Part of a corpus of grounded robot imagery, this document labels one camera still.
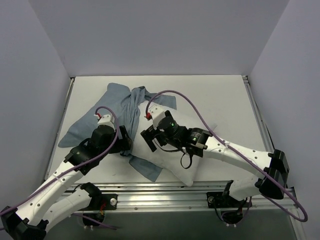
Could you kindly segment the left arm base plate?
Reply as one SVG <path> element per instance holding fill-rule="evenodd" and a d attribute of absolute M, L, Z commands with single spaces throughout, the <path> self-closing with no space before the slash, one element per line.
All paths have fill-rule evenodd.
<path fill-rule="evenodd" d="M 82 207 L 81 211 L 107 211 L 116 210 L 118 204 L 118 195 L 115 193 L 103 193 L 101 196 L 95 196 L 89 205 Z"/>

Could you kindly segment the aluminium rail frame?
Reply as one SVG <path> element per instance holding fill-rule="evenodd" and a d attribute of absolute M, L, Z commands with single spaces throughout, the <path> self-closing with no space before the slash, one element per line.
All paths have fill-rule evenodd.
<path fill-rule="evenodd" d="M 202 116 L 221 138 L 259 151 L 271 149 L 262 132 L 248 80 L 241 75 L 77 76 L 68 95 L 58 138 L 106 92 L 110 83 L 149 92 L 167 91 L 176 97 L 179 112 Z M 199 210 L 207 207 L 207 192 L 222 190 L 229 180 L 244 180 L 250 173 L 215 159 L 199 162 L 194 184 L 184 186 L 163 170 L 151 182 L 134 170 L 127 158 L 110 154 L 82 182 L 93 182 L 104 193 L 118 194 L 118 211 Z"/>

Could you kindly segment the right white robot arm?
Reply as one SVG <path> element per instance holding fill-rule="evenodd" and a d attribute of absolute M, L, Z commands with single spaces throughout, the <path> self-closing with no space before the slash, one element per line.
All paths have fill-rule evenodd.
<path fill-rule="evenodd" d="M 172 117 L 165 117 L 157 127 L 151 125 L 140 134 L 152 152 L 157 149 L 153 142 L 157 140 L 161 146 L 170 145 L 191 158 L 220 160 L 251 173 L 249 178 L 227 183 L 222 193 L 227 206 L 256 195 L 275 200 L 284 198 L 289 166 L 280 150 L 258 151 L 229 143 L 205 129 L 178 125 Z"/>

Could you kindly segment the white pillow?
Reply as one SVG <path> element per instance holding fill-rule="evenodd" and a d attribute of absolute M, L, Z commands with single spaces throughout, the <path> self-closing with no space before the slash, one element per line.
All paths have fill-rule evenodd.
<path fill-rule="evenodd" d="M 186 186 L 192 186 L 198 170 L 201 151 L 191 146 L 200 138 L 205 126 L 197 117 L 174 108 L 151 103 L 139 123 L 131 154 L 170 171 Z"/>

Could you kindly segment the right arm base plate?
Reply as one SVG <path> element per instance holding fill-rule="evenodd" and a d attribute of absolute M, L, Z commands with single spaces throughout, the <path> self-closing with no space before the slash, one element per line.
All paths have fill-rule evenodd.
<path fill-rule="evenodd" d="M 247 208 L 251 207 L 252 203 L 249 200 L 235 200 L 229 195 L 223 195 L 222 191 L 207 192 L 207 206 L 210 209 L 231 209 L 231 208 Z"/>

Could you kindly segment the striped blue beige pillowcase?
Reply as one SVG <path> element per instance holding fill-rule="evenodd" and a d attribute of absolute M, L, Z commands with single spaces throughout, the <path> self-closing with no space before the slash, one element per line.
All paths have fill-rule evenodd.
<path fill-rule="evenodd" d="M 92 132 L 98 127 L 98 120 L 105 119 L 104 115 L 110 115 L 111 123 L 114 123 L 113 115 L 107 109 L 98 110 L 99 117 L 96 116 L 98 107 L 108 107 L 115 114 L 117 123 L 125 126 L 128 136 L 134 140 L 138 131 L 139 117 L 141 111 L 139 105 L 148 101 L 156 93 L 150 93 L 145 86 L 135 87 L 130 90 L 127 86 L 118 83 L 109 83 L 106 92 L 91 107 L 88 112 L 71 125 L 66 134 L 58 143 L 60 148 L 70 148 L 79 145 L 83 140 L 92 136 Z M 153 103 L 160 104 L 172 109 L 177 109 L 177 102 L 174 96 L 160 95 L 153 100 Z M 155 182 L 160 175 L 162 168 L 131 154 L 131 151 L 121 152 L 122 156 L 129 156 L 129 164 L 142 176 Z"/>

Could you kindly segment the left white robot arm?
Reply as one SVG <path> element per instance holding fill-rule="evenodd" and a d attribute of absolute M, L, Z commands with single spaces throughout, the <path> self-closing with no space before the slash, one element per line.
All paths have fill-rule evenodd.
<path fill-rule="evenodd" d="M 114 210 L 117 197 L 103 196 L 90 182 L 80 184 L 62 200 L 59 197 L 97 167 L 107 154 L 128 151 L 132 144 L 125 126 L 98 126 L 90 138 L 70 150 L 56 171 L 37 189 L 37 194 L 19 206 L 7 206 L 1 211 L 4 230 L 14 240 L 42 240 L 53 226 L 79 210 Z"/>

